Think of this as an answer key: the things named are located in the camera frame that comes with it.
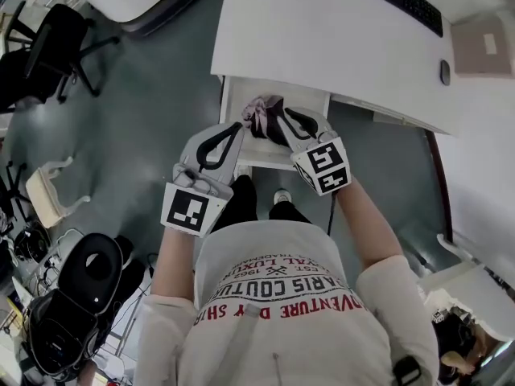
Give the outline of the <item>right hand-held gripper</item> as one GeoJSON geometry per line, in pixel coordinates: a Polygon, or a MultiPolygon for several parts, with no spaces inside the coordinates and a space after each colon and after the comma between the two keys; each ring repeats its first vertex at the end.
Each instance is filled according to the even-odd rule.
{"type": "Polygon", "coordinates": [[[287,107],[278,116],[278,124],[287,145],[296,152],[290,156],[294,168],[318,196],[331,194],[352,182],[341,137],[336,136],[322,113],[287,107]],[[322,143],[303,150],[303,143],[309,139],[322,143]]]}

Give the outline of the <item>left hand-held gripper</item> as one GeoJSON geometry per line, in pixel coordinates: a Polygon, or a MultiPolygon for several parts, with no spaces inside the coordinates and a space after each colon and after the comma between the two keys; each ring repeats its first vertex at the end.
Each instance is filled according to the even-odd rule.
{"type": "Polygon", "coordinates": [[[211,126],[194,136],[183,149],[183,164],[176,163],[173,180],[166,183],[160,223],[166,228],[205,237],[219,219],[233,197],[229,184],[236,167],[245,129],[241,123],[225,123],[211,126]],[[217,162],[208,161],[208,154],[218,147],[217,162]],[[218,190],[218,195],[205,195],[175,184],[177,175],[191,169],[207,179],[218,190]],[[195,169],[218,169],[215,179],[202,175],[195,169]]]}

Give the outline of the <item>person's left hand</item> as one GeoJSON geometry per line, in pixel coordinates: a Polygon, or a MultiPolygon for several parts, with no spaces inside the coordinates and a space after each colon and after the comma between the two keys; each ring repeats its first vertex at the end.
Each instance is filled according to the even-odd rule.
{"type": "Polygon", "coordinates": [[[207,179],[201,178],[199,174],[191,169],[182,170],[174,180],[175,184],[198,191],[205,195],[218,195],[218,190],[207,179]]]}

